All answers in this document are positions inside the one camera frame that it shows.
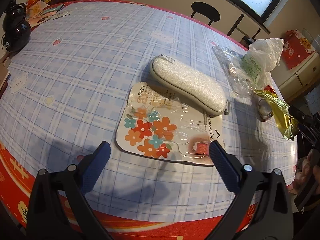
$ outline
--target cartoon cat print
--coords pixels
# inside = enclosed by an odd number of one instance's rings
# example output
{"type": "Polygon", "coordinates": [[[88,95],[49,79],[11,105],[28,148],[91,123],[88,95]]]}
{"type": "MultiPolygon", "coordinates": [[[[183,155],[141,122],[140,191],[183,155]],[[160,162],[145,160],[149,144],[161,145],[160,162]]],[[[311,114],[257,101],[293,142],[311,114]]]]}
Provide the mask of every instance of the cartoon cat print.
{"type": "Polygon", "coordinates": [[[15,77],[10,85],[10,93],[18,92],[27,82],[28,72],[24,72],[22,76],[15,77]]]}
{"type": "Polygon", "coordinates": [[[163,41],[165,43],[169,43],[169,44],[173,44],[174,43],[174,39],[173,37],[169,36],[169,35],[166,35],[166,34],[163,34],[162,32],[160,31],[154,31],[154,32],[151,32],[150,33],[150,36],[152,38],[155,38],[159,41],[163,41]]]}

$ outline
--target cabinet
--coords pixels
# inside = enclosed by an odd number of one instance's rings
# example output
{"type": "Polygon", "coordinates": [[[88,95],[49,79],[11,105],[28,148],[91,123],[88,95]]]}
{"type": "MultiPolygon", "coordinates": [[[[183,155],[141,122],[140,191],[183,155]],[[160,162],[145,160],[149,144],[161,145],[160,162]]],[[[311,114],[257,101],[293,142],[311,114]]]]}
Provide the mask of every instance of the cabinet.
{"type": "Polygon", "coordinates": [[[320,57],[317,52],[311,54],[303,62],[292,69],[288,69],[280,60],[280,65],[271,71],[271,76],[279,88],[284,100],[292,100],[308,85],[320,76],[320,57]]]}

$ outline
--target human hand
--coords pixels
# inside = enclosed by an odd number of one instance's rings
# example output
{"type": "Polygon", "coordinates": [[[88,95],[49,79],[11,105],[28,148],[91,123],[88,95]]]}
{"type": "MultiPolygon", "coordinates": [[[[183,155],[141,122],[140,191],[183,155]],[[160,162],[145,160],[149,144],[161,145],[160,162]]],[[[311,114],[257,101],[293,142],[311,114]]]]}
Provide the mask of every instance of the human hand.
{"type": "Polygon", "coordinates": [[[315,150],[311,150],[307,158],[303,160],[302,171],[296,173],[294,181],[291,183],[291,185],[288,188],[289,192],[298,194],[300,187],[302,186],[302,184],[306,182],[307,176],[309,175],[309,173],[312,172],[313,175],[315,176],[316,181],[319,183],[319,186],[317,187],[315,194],[316,195],[320,194],[320,167],[315,165],[311,171],[311,166],[310,166],[311,156],[314,153],[314,151],[315,150]]]}

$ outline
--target red bag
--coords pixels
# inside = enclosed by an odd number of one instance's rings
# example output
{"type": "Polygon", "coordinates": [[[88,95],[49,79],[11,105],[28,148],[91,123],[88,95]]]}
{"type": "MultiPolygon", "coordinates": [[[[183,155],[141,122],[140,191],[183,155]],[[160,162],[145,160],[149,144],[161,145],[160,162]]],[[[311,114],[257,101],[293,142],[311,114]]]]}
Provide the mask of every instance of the red bag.
{"type": "Polygon", "coordinates": [[[315,48],[298,30],[286,32],[284,48],[281,54],[282,60],[289,69],[294,68],[309,57],[315,48]]]}

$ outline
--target white sponge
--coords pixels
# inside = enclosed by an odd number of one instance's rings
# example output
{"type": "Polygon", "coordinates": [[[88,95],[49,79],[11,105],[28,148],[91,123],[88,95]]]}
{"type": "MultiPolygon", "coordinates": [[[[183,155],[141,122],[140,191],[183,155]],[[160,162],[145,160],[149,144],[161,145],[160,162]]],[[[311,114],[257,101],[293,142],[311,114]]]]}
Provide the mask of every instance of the white sponge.
{"type": "Polygon", "coordinates": [[[227,102],[224,91],[206,74],[163,54],[153,58],[149,71],[159,83],[187,96],[207,113],[223,114],[227,102]]]}

